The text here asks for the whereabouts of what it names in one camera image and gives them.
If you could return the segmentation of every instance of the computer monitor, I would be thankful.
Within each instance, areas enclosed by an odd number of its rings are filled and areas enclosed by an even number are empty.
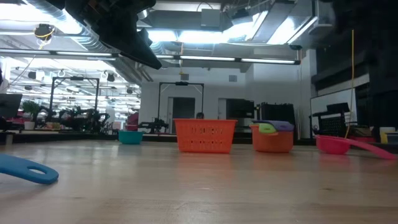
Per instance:
[[[21,99],[22,94],[0,94],[0,116],[5,118],[17,116]]]

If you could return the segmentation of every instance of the wooden tabletop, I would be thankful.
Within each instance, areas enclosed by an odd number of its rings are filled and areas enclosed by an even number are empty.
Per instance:
[[[50,186],[0,174],[4,224],[398,223],[398,166],[363,151],[190,154],[175,143],[67,141],[0,152],[60,173]]]

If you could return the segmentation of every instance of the pink plastic scoop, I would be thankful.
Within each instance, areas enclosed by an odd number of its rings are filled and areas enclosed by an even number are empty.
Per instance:
[[[383,159],[397,159],[395,155],[379,147],[352,139],[339,138],[334,136],[316,136],[317,148],[327,154],[346,154],[350,146],[360,147],[368,150]]]

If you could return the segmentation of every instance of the teal bowl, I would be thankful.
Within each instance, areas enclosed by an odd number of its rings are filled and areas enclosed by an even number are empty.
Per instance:
[[[119,141],[123,144],[141,144],[143,132],[119,131]]]

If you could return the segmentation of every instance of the metal frame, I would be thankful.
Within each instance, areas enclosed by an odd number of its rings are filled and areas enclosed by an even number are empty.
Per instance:
[[[160,94],[162,93],[160,91],[161,87],[163,84],[171,84],[171,85],[177,85],[175,82],[160,82],[159,83],[159,95],[157,97],[157,118],[160,119]],[[203,96],[205,95],[205,84],[203,83],[187,83],[188,85],[201,85],[201,112],[203,113]]]
[[[60,83],[55,85],[56,80],[61,80]],[[54,98],[54,90],[56,87],[61,85],[61,83],[65,80],[71,80],[71,81],[83,81],[83,80],[95,80],[97,81],[97,86],[96,86],[96,92],[95,92],[95,106],[94,110],[97,110],[98,107],[98,94],[100,92],[100,79],[99,78],[83,78],[83,77],[52,77],[52,84],[51,84],[51,96],[50,96],[50,106],[49,109],[52,110],[52,102]]]

